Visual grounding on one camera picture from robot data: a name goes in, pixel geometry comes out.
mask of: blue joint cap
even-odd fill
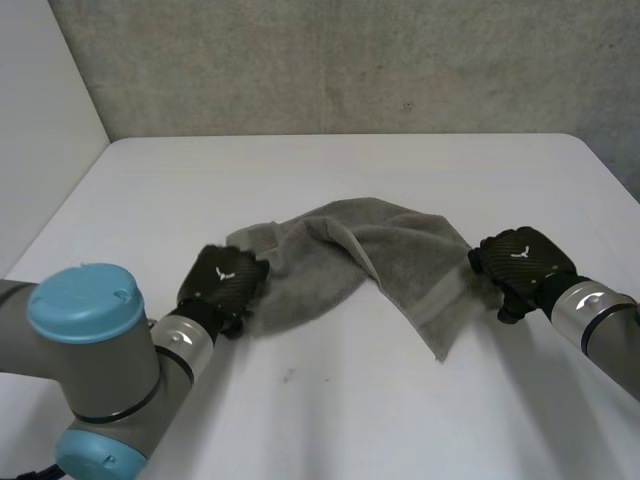
[[[84,430],[67,430],[56,445],[56,462],[76,480],[133,480],[147,459],[122,442]]]
[[[94,263],[68,268],[38,285],[27,317],[40,335],[54,342],[97,343],[122,335],[143,319],[144,300],[127,270]]]

